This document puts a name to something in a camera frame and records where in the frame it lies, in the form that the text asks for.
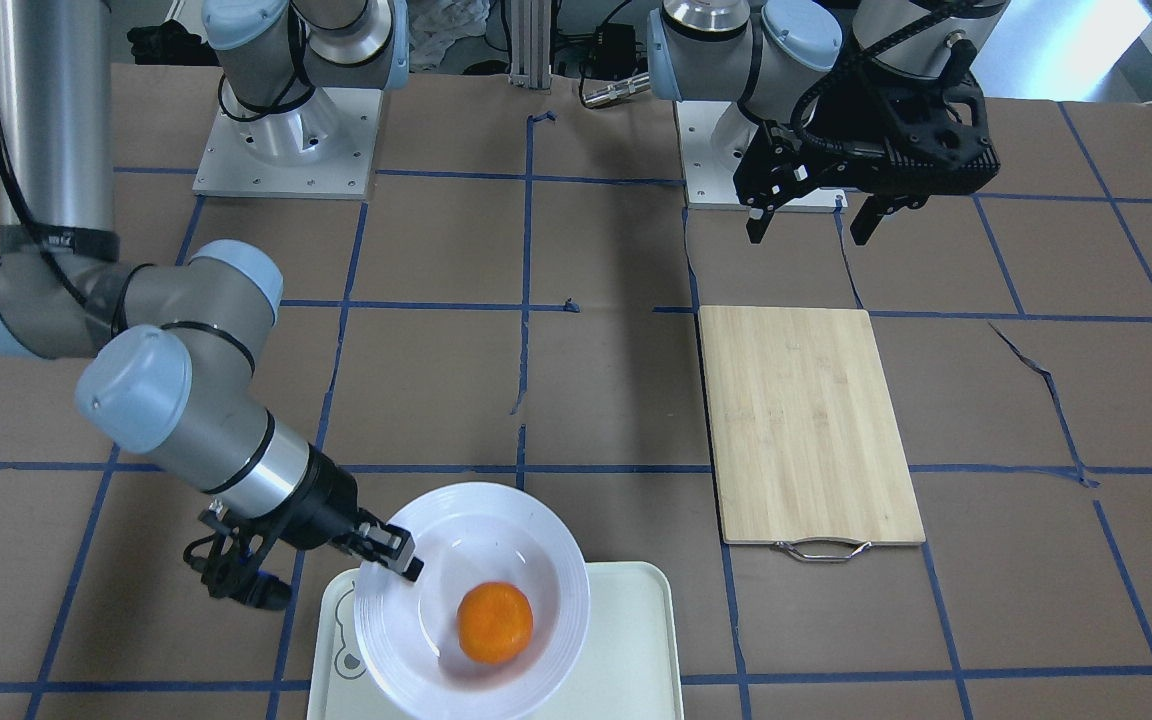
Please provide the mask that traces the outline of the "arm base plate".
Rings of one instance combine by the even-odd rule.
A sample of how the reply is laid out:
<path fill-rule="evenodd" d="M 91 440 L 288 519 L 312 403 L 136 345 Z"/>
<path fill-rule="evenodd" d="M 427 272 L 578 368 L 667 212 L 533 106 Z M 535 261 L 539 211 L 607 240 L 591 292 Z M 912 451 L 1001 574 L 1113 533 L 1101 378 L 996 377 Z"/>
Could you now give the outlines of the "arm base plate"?
<path fill-rule="evenodd" d="M 732 103 L 676 103 L 675 118 L 687 206 L 745 211 L 735 192 L 733 173 L 755 136 L 755 124 Z"/>
<path fill-rule="evenodd" d="M 229 88 L 194 182 L 200 196 L 365 200 L 385 94 L 317 88 L 300 108 L 256 119 Z"/>

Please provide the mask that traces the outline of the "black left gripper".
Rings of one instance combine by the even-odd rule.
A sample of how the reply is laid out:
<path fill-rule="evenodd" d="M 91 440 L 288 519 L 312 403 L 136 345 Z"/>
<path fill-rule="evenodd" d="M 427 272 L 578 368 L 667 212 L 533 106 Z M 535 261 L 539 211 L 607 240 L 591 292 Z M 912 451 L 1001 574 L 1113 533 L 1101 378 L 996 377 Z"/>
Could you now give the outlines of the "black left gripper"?
<path fill-rule="evenodd" d="M 946 68 L 910 78 L 873 58 L 858 61 L 859 41 L 849 38 L 829 86 L 810 101 L 803 128 L 814 143 L 790 123 L 760 123 L 733 173 L 750 243 L 761 243 L 776 209 L 818 188 L 870 194 L 850 223 L 852 242 L 864 247 L 884 218 L 924 209 L 932 195 L 973 194 L 996 177 L 1001 159 L 970 70 L 977 45 L 960 38 L 940 50 Z"/>

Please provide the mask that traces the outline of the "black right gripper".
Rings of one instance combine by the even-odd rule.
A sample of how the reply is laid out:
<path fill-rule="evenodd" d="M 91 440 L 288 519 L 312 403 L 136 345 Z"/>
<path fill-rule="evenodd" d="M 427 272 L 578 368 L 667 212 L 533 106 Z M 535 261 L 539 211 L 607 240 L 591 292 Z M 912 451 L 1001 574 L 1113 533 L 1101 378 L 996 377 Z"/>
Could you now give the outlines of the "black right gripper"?
<path fill-rule="evenodd" d="M 212 535 L 187 544 L 184 562 L 200 574 L 215 600 L 233 600 L 262 611 L 285 611 L 291 585 L 262 570 L 276 541 L 297 550 L 329 544 L 376 562 L 415 583 L 424 562 L 408 530 L 379 520 L 357 505 L 357 483 L 321 452 L 308 455 L 305 478 L 291 497 L 268 515 L 238 518 L 237 511 L 200 511 Z"/>

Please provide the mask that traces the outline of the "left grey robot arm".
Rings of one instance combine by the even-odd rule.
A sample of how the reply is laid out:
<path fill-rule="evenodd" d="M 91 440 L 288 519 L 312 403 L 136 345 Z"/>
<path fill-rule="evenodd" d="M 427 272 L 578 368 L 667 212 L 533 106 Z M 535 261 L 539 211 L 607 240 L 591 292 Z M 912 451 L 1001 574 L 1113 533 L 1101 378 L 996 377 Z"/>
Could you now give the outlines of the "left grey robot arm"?
<path fill-rule="evenodd" d="M 1001 168 L 972 65 L 1005 1 L 863 1 L 850 26 L 814 1 L 664 1 L 650 14 L 653 94 L 732 103 L 753 126 L 733 170 L 760 243 L 776 209 L 820 188 L 867 196 L 877 225 Z"/>

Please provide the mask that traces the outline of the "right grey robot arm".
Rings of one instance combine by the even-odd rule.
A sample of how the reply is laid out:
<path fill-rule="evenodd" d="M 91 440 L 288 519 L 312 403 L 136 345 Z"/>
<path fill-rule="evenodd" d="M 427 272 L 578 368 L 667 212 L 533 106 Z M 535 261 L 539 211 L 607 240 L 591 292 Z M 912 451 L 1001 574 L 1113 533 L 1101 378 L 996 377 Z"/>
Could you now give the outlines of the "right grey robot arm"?
<path fill-rule="evenodd" d="M 185 564 L 211 597 L 283 611 L 274 544 L 338 548 L 415 582 L 408 530 L 250 393 L 283 278 L 237 240 L 180 266 L 119 259 L 109 5 L 0 1 L 0 355 L 84 357 L 79 414 L 209 497 Z"/>

